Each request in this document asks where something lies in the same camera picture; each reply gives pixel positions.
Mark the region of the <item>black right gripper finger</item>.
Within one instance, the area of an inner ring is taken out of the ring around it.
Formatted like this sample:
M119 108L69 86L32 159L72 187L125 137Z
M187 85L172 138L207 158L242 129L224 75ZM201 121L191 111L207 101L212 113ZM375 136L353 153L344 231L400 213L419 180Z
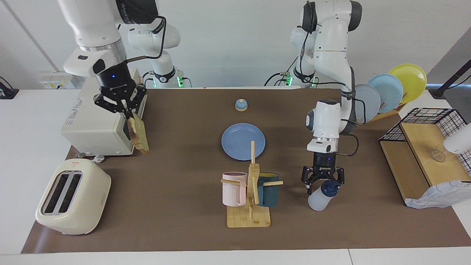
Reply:
M125 116L126 119L130 118L130 112L126 107L124 107L124 104L120 100L118 100L116 104L113 104L105 100L104 96L99 93L94 96L94 102L97 106L103 109L106 109L112 113L121 113Z
M127 92L127 115L137 113L146 95L147 89L141 85L129 87Z

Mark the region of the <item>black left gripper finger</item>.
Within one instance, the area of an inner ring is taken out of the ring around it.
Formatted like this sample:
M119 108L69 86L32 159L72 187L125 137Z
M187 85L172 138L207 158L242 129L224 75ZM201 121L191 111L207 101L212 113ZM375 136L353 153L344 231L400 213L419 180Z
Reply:
M329 169L329 180L337 182L339 185L343 185L345 183L345 176L344 176L344 168L343 167L331 167Z
M319 166L304 166L302 170L302 182L307 188L308 195L312 194L312 185L315 183L315 181L319 180L320 171L321 169Z

